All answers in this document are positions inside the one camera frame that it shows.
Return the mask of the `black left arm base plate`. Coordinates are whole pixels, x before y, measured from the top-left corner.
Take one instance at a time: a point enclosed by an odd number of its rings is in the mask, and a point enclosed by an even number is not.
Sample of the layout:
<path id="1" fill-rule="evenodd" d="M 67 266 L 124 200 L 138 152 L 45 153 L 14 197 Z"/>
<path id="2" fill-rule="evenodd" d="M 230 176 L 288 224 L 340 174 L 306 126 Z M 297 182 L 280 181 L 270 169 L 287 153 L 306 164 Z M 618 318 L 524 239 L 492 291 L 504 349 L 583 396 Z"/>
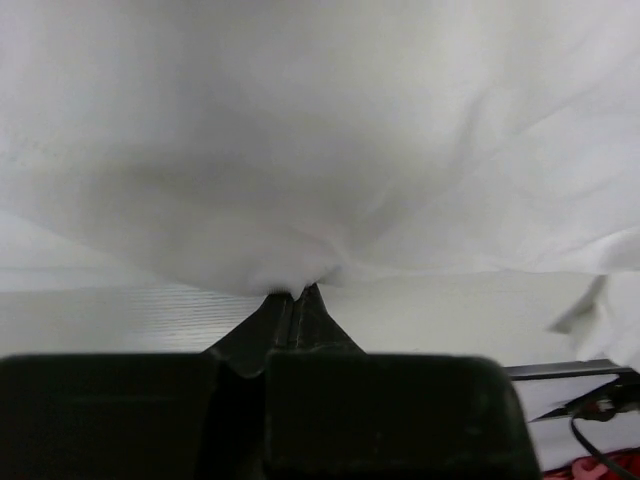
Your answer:
<path id="1" fill-rule="evenodd" d="M 561 417 L 566 404 L 620 378 L 635 381 L 639 373 L 609 360 L 572 361 L 509 366 L 528 422 Z"/>

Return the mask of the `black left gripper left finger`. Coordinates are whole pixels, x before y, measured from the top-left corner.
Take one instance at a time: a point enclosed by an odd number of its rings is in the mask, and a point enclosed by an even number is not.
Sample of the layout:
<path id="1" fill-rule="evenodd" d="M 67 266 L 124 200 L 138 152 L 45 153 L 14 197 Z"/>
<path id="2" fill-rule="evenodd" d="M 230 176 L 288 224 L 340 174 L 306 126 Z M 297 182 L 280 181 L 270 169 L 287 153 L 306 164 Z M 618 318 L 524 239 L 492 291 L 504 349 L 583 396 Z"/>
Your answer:
<path id="1" fill-rule="evenodd" d="M 245 320 L 207 349 L 242 378 L 260 375 L 267 354 L 277 345 L 279 331 L 291 319 L 289 294 L 268 295 Z"/>

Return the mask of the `white t-shirt with black print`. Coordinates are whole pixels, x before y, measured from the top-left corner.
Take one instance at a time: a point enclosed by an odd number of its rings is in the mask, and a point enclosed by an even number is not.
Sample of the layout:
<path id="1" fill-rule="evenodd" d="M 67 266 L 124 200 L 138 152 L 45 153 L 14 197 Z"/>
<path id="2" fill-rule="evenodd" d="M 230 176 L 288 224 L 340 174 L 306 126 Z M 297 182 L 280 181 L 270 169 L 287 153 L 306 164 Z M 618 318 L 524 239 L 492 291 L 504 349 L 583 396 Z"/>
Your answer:
<path id="1" fill-rule="evenodd" d="M 1 208 L 246 295 L 593 278 L 639 363 L 635 1 L 5 1 Z"/>

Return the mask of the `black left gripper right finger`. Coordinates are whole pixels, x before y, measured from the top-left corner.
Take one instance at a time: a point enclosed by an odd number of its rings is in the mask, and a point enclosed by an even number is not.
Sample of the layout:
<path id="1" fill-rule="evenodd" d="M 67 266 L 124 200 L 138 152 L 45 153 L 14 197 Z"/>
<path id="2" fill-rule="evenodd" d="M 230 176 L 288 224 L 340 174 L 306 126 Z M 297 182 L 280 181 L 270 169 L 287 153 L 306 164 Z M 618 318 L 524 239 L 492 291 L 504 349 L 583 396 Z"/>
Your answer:
<path id="1" fill-rule="evenodd" d="M 294 348 L 363 353 L 331 317 L 317 284 L 308 286 L 294 302 Z"/>

